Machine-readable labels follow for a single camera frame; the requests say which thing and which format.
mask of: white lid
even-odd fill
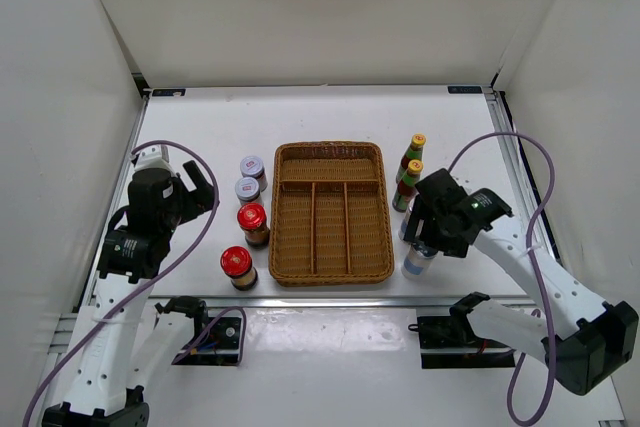
[[[255,155],[249,155],[240,162],[240,172],[242,172],[244,176],[255,177],[260,175],[263,170],[264,163],[262,159]]]
[[[236,182],[236,195],[240,200],[253,200],[260,194],[260,184],[253,177],[243,177]]]

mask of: red lidded jar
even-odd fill
[[[244,247],[235,245],[225,250],[220,256],[220,267],[238,290],[249,290],[258,282],[251,254]]]
[[[240,207],[238,223],[244,232],[244,239],[251,247],[260,248],[269,244],[267,213],[260,204],[251,202]]]

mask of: wicker basket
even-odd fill
[[[377,145],[285,144],[274,164],[269,272],[281,285],[372,284],[393,273]]]

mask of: woven tray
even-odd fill
[[[393,273],[377,145],[285,144],[274,164],[269,272],[278,283],[371,284]]]

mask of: basket divider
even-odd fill
[[[311,274],[316,274],[316,183],[311,183]]]
[[[347,183],[344,186],[344,244],[347,248],[347,274],[351,274],[351,246],[349,245],[349,201],[347,200]]]

